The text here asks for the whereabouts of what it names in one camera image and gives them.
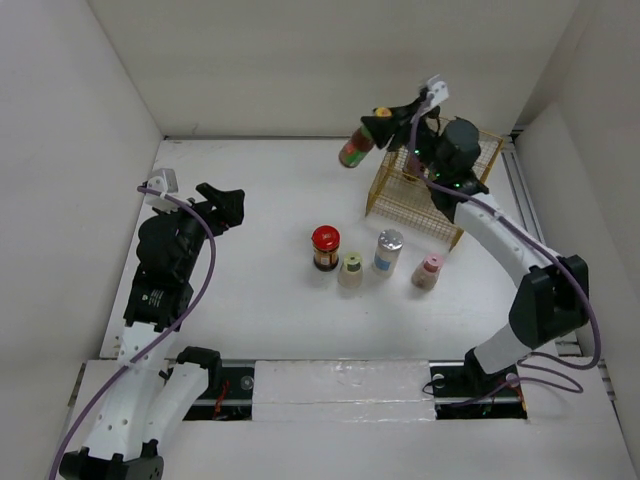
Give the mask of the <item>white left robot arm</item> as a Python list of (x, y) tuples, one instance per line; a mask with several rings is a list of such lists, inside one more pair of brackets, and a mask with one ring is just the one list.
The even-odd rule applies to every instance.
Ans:
[(222, 387), (219, 352), (187, 347), (176, 365), (164, 364), (179, 330), (203, 298), (216, 257), (199, 291), (190, 278), (204, 245), (244, 220), (245, 193), (197, 185), (202, 201), (180, 200), (145, 182), (138, 188), (158, 200), (138, 230), (135, 271), (124, 312), (117, 371), (69, 428), (50, 478), (159, 479), (162, 450), (199, 396)]

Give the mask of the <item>pink-cap spice shaker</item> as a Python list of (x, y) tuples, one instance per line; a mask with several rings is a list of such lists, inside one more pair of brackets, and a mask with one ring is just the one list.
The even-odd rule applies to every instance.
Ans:
[(439, 278), (444, 259), (438, 254), (427, 255), (416, 267), (412, 276), (412, 284), (422, 290), (432, 290)]

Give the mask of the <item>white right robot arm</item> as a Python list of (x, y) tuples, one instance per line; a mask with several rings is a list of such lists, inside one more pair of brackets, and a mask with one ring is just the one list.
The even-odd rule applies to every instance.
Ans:
[(512, 367), (543, 357), (542, 346), (589, 325), (599, 332), (589, 300), (587, 263), (544, 246), (498, 206), (474, 165), (481, 154), (480, 132), (455, 118), (443, 129), (430, 127), (439, 107), (429, 95), (396, 107), (379, 107), (361, 118), (365, 136), (379, 149), (407, 152), (411, 171), (428, 188), (435, 208), (471, 235), (504, 269), (516, 287), (507, 323), (470, 349), (460, 377), (468, 402), (495, 395), (521, 382)]

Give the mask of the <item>red-lid dark sauce jar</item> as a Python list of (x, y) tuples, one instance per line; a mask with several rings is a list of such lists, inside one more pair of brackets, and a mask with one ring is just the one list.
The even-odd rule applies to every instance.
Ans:
[(318, 226), (311, 235), (313, 263), (320, 271), (331, 271), (339, 261), (340, 233), (331, 225)]

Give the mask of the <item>green-cap spice shaker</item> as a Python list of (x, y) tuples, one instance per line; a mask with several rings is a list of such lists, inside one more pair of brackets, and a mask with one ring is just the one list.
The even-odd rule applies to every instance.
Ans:
[(346, 289), (359, 288), (363, 277), (362, 256), (358, 252), (346, 253), (338, 273), (339, 285)]

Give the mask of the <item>silver-cap white shaker bottle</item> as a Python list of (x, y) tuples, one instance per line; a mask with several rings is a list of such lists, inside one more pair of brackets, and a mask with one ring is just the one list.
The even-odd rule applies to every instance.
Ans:
[(385, 229), (380, 232), (373, 258), (372, 268), (376, 274), (389, 278), (397, 265), (404, 246), (404, 237), (395, 229)]

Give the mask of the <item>yellow-cap sauce bottle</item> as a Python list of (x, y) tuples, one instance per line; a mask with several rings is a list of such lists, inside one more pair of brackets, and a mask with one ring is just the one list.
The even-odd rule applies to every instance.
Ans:
[[(377, 107), (370, 115), (391, 116), (390, 108)], [(360, 126), (352, 133), (349, 140), (344, 144), (339, 153), (339, 161), (346, 168), (355, 168), (376, 147), (369, 136), (368, 131)]]

